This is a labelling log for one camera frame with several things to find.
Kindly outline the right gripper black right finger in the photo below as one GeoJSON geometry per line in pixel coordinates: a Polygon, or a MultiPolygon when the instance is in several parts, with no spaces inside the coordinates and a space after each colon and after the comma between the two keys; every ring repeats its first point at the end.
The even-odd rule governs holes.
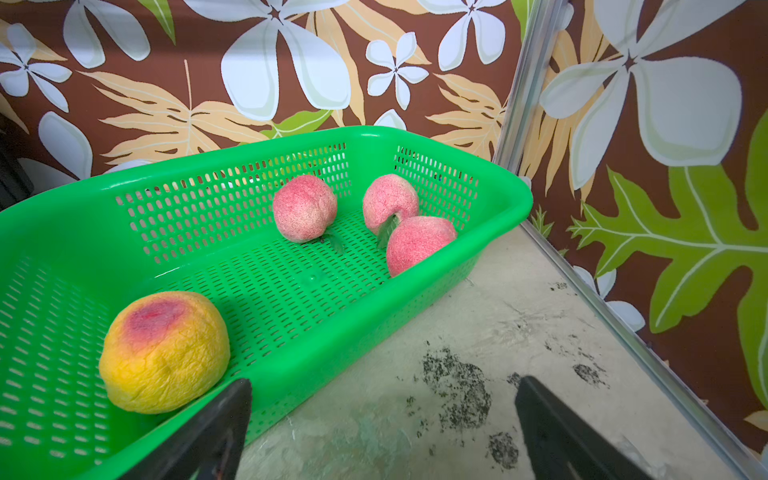
{"type": "Polygon", "coordinates": [[[535,377],[521,378],[515,406],[537,479],[649,477],[535,377]]]}

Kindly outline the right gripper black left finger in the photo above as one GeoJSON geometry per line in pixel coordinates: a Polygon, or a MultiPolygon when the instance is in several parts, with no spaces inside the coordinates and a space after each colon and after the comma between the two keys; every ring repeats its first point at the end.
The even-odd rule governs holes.
{"type": "Polygon", "coordinates": [[[228,385],[125,479],[233,479],[252,412],[252,386],[228,385]]]}

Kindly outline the yellow peach with red spot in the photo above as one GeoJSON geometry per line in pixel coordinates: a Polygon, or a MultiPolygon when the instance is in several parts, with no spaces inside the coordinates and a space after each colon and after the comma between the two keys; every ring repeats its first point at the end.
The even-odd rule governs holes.
{"type": "Polygon", "coordinates": [[[227,326],[210,300],[165,291],[140,298],[117,315],[104,339],[99,373],[115,406],[161,414],[212,389],[230,354],[227,326]]]}

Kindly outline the pink peach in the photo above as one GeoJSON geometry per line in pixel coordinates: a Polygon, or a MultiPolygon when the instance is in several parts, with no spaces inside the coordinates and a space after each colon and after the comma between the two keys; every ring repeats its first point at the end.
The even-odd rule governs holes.
{"type": "Polygon", "coordinates": [[[396,174],[377,178],[363,198],[366,227],[378,235],[381,226],[392,216],[404,220],[419,214],[419,198],[412,185],[396,174]]]}
{"type": "Polygon", "coordinates": [[[320,178],[302,175],[284,185],[274,196],[273,212],[281,235],[295,243],[321,237],[333,223],[338,200],[320,178]]]}
{"type": "Polygon", "coordinates": [[[421,263],[457,238],[447,219],[414,216],[405,219],[392,233],[386,249],[389,274],[396,277],[421,263]]]}

